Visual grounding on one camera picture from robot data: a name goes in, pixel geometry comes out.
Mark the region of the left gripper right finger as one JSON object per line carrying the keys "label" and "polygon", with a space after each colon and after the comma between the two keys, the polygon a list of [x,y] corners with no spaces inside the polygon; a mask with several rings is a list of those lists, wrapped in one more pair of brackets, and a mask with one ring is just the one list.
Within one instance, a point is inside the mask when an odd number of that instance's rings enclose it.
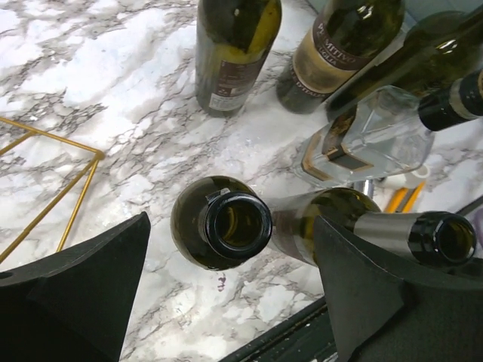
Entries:
{"label": "left gripper right finger", "polygon": [[340,361],[480,361],[482,260],[445,272],[318,216],[315,255]]}

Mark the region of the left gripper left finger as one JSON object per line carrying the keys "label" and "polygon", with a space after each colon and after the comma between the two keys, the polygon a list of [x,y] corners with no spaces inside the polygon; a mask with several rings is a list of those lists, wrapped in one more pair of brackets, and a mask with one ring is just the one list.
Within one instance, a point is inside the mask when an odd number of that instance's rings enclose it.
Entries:
{"label": "left gripper left finger", "polygon": [[142,212],[1,273],[3,361],[117,361],[151,225]]}

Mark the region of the green wine bottle front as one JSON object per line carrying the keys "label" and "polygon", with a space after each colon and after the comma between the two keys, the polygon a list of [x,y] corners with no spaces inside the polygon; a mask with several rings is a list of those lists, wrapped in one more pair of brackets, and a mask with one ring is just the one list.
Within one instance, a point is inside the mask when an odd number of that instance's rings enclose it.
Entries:
{"label": "green wine bottle front", "polygon": [[406,259],[446,268],[474,255],[476,235],[464,217],[445,211],[384,213],[367,195],[336,187],[272,198],[270,246],[309,265],[316,265],[314,222],[324,216],[349,232]]}

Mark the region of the green wine bottle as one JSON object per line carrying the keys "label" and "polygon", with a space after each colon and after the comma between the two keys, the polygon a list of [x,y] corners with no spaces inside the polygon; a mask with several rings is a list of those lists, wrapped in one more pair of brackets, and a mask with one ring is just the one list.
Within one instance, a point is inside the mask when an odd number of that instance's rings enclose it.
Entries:
{"label": "green wine bottle", "polygon": [[224,271],[260,253],[272,235],[268,206],[229,176],[207,176],[187,186],[171,212],[171,235],[192,264]]}
{"label": "green wine bottle", "polygon": [[281,25],[279,0],[198,3],[195,95],[213,117],[231,117],[245,104]]}
{"label": "green wine bottle", "polygon": [[316,265],[314,222],[324,216],[349,232],[406,259],[446,268],[474,255],[476,235],[464,217],[445,211],[384,213],[367,195],[336,187],[272,198],[270,246],[309,265]]}

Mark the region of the clear square liquor bottle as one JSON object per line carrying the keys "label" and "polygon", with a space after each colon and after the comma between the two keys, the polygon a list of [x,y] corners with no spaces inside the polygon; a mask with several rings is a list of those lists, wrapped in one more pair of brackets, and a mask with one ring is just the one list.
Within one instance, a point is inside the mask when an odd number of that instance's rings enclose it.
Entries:
{"label": "clear square liquor bottle", "polygon": [[420,120],[419,102],[393,86],[374,91],[305,141],[295,174],[327,188],[416,170],[435,138]]}

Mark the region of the green wine bottle back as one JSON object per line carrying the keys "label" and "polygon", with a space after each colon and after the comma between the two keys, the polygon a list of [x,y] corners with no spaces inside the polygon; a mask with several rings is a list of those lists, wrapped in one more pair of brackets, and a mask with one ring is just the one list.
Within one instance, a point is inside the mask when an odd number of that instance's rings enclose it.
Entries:
{"label": "green wine bottle back", "polygon": [[231,117],[245,104],[281,25],[279,0],[198,3],[195,95],[213,117]]}

